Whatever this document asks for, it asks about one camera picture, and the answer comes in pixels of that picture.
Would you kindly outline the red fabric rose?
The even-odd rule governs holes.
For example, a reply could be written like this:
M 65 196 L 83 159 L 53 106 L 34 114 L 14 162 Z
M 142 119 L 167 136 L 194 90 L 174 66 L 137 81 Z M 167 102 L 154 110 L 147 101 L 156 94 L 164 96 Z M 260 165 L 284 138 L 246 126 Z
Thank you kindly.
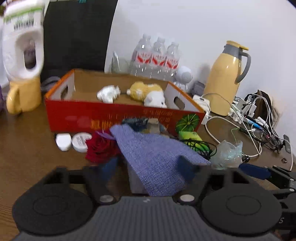
M 95 164 L 107 163 L 111 158 L 121 154 L 121 150 L 110 130 L 94 132 L 92 138 L 86 140 L 86 146 L 85 158 Z

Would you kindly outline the purple knitted cloth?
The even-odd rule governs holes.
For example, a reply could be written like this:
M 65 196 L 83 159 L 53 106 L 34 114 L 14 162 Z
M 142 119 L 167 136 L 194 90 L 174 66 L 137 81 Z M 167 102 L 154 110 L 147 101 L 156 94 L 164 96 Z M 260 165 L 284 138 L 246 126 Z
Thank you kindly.
M 194 177 L 191 165 L 210 164 L 186 144 L 171 138 L 135 132 L 128 125 L 114 125 L 110 131 L 126 159 L 133 194 L 172 196 Z

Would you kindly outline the blue yellow patterned pouch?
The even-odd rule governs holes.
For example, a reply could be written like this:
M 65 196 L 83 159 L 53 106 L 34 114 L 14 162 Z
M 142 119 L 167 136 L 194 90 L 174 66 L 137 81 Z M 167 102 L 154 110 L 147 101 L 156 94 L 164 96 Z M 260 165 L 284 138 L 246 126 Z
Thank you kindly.
M 170 135 L 157 118 L 125 118 L 121 124 L 130 126 L 135 132 Z

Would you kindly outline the white round lid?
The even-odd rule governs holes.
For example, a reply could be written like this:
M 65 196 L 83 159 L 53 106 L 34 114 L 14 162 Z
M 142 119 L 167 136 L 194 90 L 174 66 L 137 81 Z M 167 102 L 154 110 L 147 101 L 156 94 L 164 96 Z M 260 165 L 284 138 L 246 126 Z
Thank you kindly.
M 69 133 L 56 134 L 56 144 L 61 151 L 68 151 L 72 146 L 72 138 Z

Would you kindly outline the white round jar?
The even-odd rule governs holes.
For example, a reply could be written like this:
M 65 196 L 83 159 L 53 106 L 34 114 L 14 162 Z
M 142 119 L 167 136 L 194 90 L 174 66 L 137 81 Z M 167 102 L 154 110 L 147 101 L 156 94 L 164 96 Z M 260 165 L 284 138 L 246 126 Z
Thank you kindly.
M 77 133 L 72 137 L 72 146 L 77 152 L 86 153 L 88 150 L 86 141 L 91 139 L 92 135 L 90 133 Z

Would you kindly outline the red cardboard box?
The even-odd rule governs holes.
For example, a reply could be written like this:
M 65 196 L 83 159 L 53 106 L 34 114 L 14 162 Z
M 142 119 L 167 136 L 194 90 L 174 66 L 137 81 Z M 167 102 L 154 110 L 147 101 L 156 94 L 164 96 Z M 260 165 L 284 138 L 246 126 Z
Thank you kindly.
M 158 84 L 164 90 L 167 107 L 145 107 L 126 95 L 137 81 Z M 121 90 L 113 103 L 97 99 L 97 92 L 108 85 Z M 120 124 L 125 118 L 157 118 L 170 134 L 177 135 L 182 128 L 196 131 L 205 116 L 204 110 L 171 82 L 82 69 L 64 75 L 46 93 L 45 105 L 50 129 L 55 133 L 92 133 Z

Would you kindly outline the yellow ceramic mug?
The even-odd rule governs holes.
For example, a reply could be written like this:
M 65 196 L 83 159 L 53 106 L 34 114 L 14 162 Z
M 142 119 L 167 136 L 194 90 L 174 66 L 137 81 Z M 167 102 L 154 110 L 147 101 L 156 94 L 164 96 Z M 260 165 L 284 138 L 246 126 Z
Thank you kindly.
M 6 109 L 10 114 L 32 111 L 41 101 L 41 82 L 39 77 L 21 81 L 10 81 L 6 96 Z

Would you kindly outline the white robot speaker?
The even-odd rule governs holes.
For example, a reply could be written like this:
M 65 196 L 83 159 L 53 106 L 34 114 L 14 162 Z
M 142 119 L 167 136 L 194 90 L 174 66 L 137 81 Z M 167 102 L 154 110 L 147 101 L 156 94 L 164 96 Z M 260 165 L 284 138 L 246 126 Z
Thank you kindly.
M 191 69 L 186 66 L 180 66 L 174 74 L 173 84 L 179 89 L 187 92 L 188 84 L 193 79 Z

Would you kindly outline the yellow white plush toy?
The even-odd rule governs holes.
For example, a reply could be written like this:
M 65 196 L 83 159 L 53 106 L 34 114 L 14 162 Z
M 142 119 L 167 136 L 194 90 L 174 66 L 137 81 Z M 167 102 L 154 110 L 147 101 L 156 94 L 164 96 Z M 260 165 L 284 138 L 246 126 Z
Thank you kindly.
M 135 82 L 126 91 L 134 100 L 142 101 L 144 106 L 153 108 L 167 108 L 163 89 L 158 84 Z

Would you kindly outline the water bottle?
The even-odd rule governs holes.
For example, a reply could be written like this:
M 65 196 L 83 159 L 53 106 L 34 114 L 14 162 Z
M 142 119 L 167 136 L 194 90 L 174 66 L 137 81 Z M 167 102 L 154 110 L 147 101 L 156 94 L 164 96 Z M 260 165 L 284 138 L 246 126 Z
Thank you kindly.
M 178 68 L 180 54 L 178 43 L 172 42 L 166 50 L 165 81 L 171 81 L 172 76 Z
M 130 63 L 130 74 L 150 78 L 150 59 L 152 56 L 151 36 L 143 34 L 135 47 Z
M 166 61 L 165 39 L 158 37 L 157 41 L 152 47 L 151 55 L 151 78 L 163 80 L 164 79 L 164 64 Z

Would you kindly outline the glass cup with spoon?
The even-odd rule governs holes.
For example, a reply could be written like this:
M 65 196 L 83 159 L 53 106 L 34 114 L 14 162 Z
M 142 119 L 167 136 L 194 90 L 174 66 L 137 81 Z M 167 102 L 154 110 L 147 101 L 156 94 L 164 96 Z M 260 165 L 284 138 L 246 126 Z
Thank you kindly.
M 113 51 L 111 61 L 111 73 L 115 74 L 128 74 L 130 64 L 124 58 L 119 58 L 118 54 Z

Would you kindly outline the middle water bottle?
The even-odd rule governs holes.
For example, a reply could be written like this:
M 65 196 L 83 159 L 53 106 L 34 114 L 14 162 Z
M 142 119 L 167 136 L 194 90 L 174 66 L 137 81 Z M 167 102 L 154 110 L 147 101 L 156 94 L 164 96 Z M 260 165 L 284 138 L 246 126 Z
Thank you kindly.
M 164 64 L 166 61 L 165 39 L 158 37 L 157 41 L 152 47 L 151 55 L 151 78 L 163 80 L 164 79 Z

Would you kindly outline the left water bottle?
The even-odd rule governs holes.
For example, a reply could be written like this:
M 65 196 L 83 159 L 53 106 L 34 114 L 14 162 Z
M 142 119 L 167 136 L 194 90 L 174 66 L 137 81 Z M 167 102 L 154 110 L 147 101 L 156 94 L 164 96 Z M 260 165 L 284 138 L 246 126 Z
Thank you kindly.
M 135 47 L 130 63 L 130 74 L 150 78 L 150 59 L 152 56 L 151 36 L 143 34 Z

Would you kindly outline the black paper bag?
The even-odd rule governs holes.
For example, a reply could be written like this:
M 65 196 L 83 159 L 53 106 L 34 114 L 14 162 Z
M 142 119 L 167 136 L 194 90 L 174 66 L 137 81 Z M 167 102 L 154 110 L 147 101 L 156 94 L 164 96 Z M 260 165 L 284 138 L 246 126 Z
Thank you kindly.
M 117 1 L 51 1 L 41 80 L 72 69 L 103 71 Z

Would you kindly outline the white detergent jug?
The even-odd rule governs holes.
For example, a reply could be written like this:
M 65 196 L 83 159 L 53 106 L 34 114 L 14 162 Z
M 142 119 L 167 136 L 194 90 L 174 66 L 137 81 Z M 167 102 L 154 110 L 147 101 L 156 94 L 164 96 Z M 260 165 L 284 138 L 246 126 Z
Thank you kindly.
M 14 1 L 4 12 L 3 64 L 8 80 L 39 77 L 44 64 L 43 1 Z M 34 44 L 36 64 L 25 65 L 25 51 Z

